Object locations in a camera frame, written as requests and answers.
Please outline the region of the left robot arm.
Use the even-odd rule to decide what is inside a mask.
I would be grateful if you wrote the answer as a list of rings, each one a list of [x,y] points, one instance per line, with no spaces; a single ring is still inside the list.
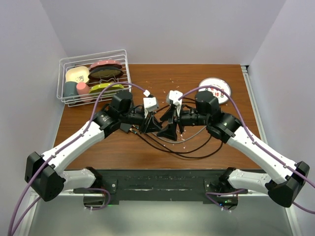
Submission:
[[[158,109],[158,101],[153,95],[144,97],[142,110],[135,111],[132,93],[116,93],[111,102],[103,106],[92,119],[60,145],[27,157],[25,181],[42,198],[48,202],[62,191],[86,188],[91,193],[102,187],[102,177],[98,172],[86,167],[78,171],[67,171],[67,166],[94,144],[104,140],[121,127],[121,124],[139,125],[147,129],[152,123],[149,113]]]

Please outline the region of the black network switch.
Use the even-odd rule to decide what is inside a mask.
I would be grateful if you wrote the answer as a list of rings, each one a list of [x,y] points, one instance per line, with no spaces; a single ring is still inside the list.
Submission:
[[[131,125],[127,123],[121,123],[120,129],[125,133],[141,134],[140,127],[138,125]]]

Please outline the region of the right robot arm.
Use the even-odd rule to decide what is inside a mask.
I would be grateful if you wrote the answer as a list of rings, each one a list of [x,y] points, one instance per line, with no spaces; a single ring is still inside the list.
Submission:
[[[210,91],[199,91],[195,95],[194,112],[182,110],[183,97],[177,90],[168,93],[166,102],[170,104],[170,108],[164,117],[170,123],[158,135],[175,140],[177,137],[172,134],[172,130],[177,127],[205,126],[212,137],[239,150],[265,171],[264,174],[259,174],[228,168],[220,177],[219,187],[222,192],[231,193],[234,189],[253,190],[267,194],[283,207],[294,204],[310,170],[307,163],[296,163],[261,141],[249,131],[242,118],[223,112],[218,98]]]

